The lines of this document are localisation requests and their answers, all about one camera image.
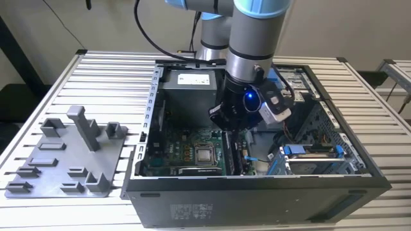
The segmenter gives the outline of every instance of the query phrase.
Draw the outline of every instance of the sticker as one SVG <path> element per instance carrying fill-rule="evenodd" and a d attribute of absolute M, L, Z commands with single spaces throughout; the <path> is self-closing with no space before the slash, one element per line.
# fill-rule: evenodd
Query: sticker
<path fill-rule="evenodd" d="M 212 204 L 171 204 L 174 220 L 211 219 Z"/>
<path fill-rule="evenodd" d="M 179 74 L 178 84 L 210 85 L 210 76 L 199 74 Z"/>

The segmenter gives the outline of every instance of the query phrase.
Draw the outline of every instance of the metal rail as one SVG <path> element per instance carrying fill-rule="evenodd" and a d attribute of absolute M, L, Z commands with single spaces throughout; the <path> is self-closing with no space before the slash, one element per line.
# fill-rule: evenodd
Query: metal rail
<path fill-rule="evenodd" d="M 23 230 L 143 230 L 135 209 L 119 198 L 132 145 L 139 141 L 144 121 L 155 59 L 162 54 L 90 51 L 71 61 L 44 101 L 35 110 L 0 156 L 0 228 Z M 351 129 L 393 184 L 393 189 L 338 224 L 314 226 L 255 226 L 195 228 L 194 230 L 411 230 L 411 129 L 397 112 L 362 80 L 347 63 L 335 58 L 276 57 L 278 64 L 310 65 Z M 112 192 L 107 198 L 7 199 L 4 187 L 15 177 L 40 137 L 47 117 L 70 123 L 72 104 L 86 107 L 87 118 L 98 123 L 127 125 Z"/>

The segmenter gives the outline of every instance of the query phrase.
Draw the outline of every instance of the green circuit board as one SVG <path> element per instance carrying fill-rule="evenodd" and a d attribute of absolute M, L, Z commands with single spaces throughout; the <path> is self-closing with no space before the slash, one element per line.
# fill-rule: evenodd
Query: green circuit board
<path fill-rule="evenodd" d="M 206 165 L 196 162 L 198 149 L 212 153 L 212 161 Z M 170 129 L 163 157 L 151 156 L 147 167 L 148 176 L 175 176 L 178 170 L 187 167 L 218 167 L 226 175 L 222 131 Z"/>

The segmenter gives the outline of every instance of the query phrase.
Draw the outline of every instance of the blue robot arm cap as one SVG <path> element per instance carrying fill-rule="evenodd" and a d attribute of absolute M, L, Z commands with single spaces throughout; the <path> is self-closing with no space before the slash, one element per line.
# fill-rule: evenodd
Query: blue robot arm cap
<path fill-rule="evenodd" d="M 212 19 L 216 19 L 219 17 L 223 17 L 223 15 L 214 14 L 214 13 L 204 13 L 204 12 L 202 14 L 202 19 L 203 20 L 212 20 Z"/>
<path fill-rule="evenodd" d="M 286 13 L 291 0 L 234 0 L 238 10 L 252 18 L 274 18 Z"/>
<path fill-rule="evenodd" d="M 166 0 L 166 3 L 176 8 L 187 10 L 186 0 Z"/>

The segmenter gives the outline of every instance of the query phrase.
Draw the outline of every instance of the white label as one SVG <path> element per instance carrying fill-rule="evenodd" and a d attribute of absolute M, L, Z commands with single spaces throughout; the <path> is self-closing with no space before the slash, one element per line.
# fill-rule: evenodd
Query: white label
<path fill-rule="evenodd" d="M 178 84 L 210 85 L 210 76 L 199 74 L 179 74 Z"/>

